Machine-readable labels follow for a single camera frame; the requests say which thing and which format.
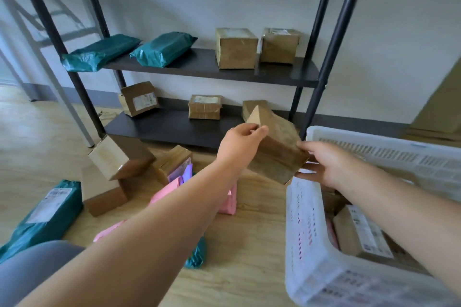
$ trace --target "white wall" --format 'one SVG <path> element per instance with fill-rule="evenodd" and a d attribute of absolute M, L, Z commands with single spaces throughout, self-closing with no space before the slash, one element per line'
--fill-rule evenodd
<path fill-rule="evenodd" d="M 79 0 L 65 0 L 85 18 Z M 197 47 L 212 48 L 216 27 L 247 27 L 260 35 L 266 26 L 309 33 L 319 0 L 100 0 L 112 34 L 150 40 L 172 30 L 198 36 Z M 320 67 L 343 0 L 331 0 L 314 53 Z M 15 32 L 7 17 L 0 18 Z M 461 53 L 461 0 L 359 0 L 320 102 L 322 114 L 409 123 Z M 84 39 L 68 44 L 84 46 Z M 306 49 L 306 39 L 299 55 Z M 44 50 L 64 86 L 72 86 L 53 48 Z M 36 67 L 26 80 L 43 83 Z M 161 96 L 188 99 L 191 94 L 221 94 L 225 103 L 267 99 L 273 108 L 289 109 L 295 89 L 161 74 L 126 73 L 128 84 L 150 79 Z M 111 72 L 82 75 L 89 89 L 116 91 Z M 307 108 L 304 89 L 298 110 Z"/>

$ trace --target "package on floor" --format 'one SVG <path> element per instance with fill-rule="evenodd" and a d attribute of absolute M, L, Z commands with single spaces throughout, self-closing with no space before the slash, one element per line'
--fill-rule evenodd
<path fill-rule="evenodd" d="M 189 119 L 219 120 L 222 96 L 193 94 L 189 100 Z"/>
<path fill-rule="evenodd" d="M 242 102 L 242 118 L 244 121 L 250 117 L 251 112 L 256 106 L 261 106 L 267 110 L 271 110 L 266 100 L 246 100 Z"/>
<path fill-rule="evenodd" d="M 309 158 L 309 153 L 297 147 L 300 138 L 295 126 L 262 106 L 255 107 L 247 123 L 269 127 L 248 169 L 286 184 Z"/>
<path fill-rule="evenodd" d="M 191 164 L 192 152 L 178 145 L 157 159 L 153 164 L 153 168 L 160 183 L 167 185 L 178 176 L 181 176 L 187 165 Z"/>
<path fill-rule="evenodd" d="M 264 29 L 260 62 L 293 64 L 300 38 L 301 33 L 294 29 Z"/>
<path fill-rule="evenodd" d="M 254 69 L 258 38 L 247 28 L 216 28 L 216 60 L 220 69 Z"/>
<path fill-rule="evenodd" d="M 155 88 L 150 81 L 126 86 L 121 91 L 122 93 L 118 94 L 118 100 L 125 114 L 130 117 L 159 107 Z"/>
<path fill-rule="evenodd" d="M 88 156 L 109 181 L 141 175 L 155 161 L 141 140 L 116 135 L 104 136 Z"/>
<path fill-rule="evenodd" d="M 95 165 L 81 170 L 81 182 L 84 207 L 94 217 L 128 201 L 120 181 L 107 181 Z"/>

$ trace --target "forearm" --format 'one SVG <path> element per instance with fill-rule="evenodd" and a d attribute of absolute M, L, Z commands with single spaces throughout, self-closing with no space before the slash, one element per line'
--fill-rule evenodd
<path fill-rule="evenodd" d="M 241 170 L 214 162 L 90 246 L 21 306 L 155 306 Z"/>
<path fill-rule="evenodd" d="M 353 161 L 339 191 L 461 295 L 461 205 Z"/>

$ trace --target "metal shelving unit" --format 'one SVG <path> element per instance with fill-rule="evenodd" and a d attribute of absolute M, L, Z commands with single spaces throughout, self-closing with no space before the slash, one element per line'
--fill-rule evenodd
<path fill-rule="evenodd" d="M 67 54 L 63 40 L 43 0 L 31 1 L 59 56 Z M 102 35 L 109 37 L 109 31 L 99 1 L 90 1 Z M 300 137 L 304 139 L 306 129 L 312 123 L 323 91 L 328 83 L 328 77 L 357 2 L 357 0 L 344 0 L 325 59 L 319 71 L 312 62 L 312 55 L 328 1 L 320 0 L 306 55 L 304 58 L 297 58 L 293 66 L 259 64 L 255 70 L 220 70 L 216 64 L 213 50 L 193 48 L 166 68 L 141 66 L 135 59 L 130 59 L 127 54 L 108 63 L 104 68 L 115 71 L 120 88 L 126 86 L 122 73 L 123 70 L 295 86 L 296 92 L 288 115 L 290 121 L 293 121 L 295 118 L 303 88 L 314 88 L 308 109 L 304 114 L 301 124 L 298 124 L 298 127 L 300 127 Z M 221 120 L 197 120 L 188 119 L 188 112 L 176 107 L 176 109 L 154 109 L 135 118 L 130 118 L 122 113 L 104 128 L 78 73 L 69 72 L 69 76 L 101 137 L 108 133 L 137 137 L 147 141 L 174 142 L 217 148 L 227 130 L 243 122 L 240 115 L 236 114 L 236 112 L 231 112 L 232 110 L 223 109 Z"/>

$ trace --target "white plastic basket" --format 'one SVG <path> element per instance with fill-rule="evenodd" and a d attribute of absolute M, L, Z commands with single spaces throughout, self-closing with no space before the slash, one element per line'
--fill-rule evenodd
<path fill-rule="evenodd" d="M 367 162 L 412 171 L 421 186 L 461 201 L 461 149 L 321 126 L 307 140 L 335 143 Z M 300 306 L 455 307 L 461 302 L 430 276 L 344 255 L 331 245 L 320 185 L 287 188 L 285 285 Z"/>

